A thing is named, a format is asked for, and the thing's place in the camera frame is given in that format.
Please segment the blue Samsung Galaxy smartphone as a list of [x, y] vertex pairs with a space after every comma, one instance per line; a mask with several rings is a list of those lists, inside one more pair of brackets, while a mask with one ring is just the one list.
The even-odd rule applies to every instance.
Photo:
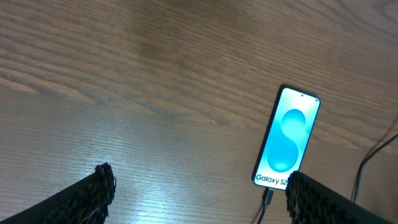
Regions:
[[301, 167], [320, 106], [314, 93], [279, 87], [252, 173], [254, 185], [287, 188], [289, 176]]

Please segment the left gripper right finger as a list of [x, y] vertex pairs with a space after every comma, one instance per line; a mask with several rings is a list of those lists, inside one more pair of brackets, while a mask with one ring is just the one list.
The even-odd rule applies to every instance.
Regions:
[[299, 171], [288, 178], [285, 195], [294, 224], [390, 224]]

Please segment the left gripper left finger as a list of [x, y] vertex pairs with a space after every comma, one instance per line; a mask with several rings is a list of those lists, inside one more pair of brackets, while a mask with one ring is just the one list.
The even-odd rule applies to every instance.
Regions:
[[116, 178], [108, 163], [95, 172], [1, 224], [104, 223], [116, 191]]

